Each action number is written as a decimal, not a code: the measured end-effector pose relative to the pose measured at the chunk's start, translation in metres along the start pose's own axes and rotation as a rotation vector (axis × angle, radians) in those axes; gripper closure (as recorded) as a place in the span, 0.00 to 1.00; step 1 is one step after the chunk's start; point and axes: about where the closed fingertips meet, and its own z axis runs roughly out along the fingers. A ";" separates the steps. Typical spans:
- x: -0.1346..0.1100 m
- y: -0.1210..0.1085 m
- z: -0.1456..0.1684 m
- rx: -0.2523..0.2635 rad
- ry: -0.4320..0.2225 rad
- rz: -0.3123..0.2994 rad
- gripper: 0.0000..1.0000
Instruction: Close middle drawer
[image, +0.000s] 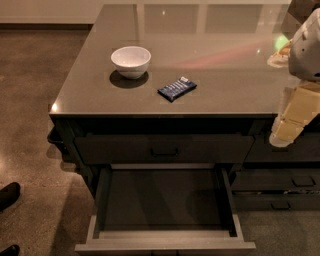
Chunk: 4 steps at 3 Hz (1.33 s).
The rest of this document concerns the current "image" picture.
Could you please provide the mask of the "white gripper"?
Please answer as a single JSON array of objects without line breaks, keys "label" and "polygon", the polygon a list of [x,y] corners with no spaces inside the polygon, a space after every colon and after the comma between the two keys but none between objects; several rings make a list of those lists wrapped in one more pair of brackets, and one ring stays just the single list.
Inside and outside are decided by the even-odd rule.
[{"label": "white gripper", "polygon": [[269,143],[278,148],[289,146],[319,113],[319,83],[301,81],[295,88],[285,88]]}]

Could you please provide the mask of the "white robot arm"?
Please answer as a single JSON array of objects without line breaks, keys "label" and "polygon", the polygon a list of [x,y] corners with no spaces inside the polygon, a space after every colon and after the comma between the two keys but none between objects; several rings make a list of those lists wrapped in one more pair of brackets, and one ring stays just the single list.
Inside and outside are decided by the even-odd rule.
[{"label": "white robot arm", "polygon": [[283,148],[292,144],[320,113],[320,8],[315,9],[279,51],[267,61],[275,68],[288,67],[300,79],[295,88],[283,91],[278,116],[269,142]]}]

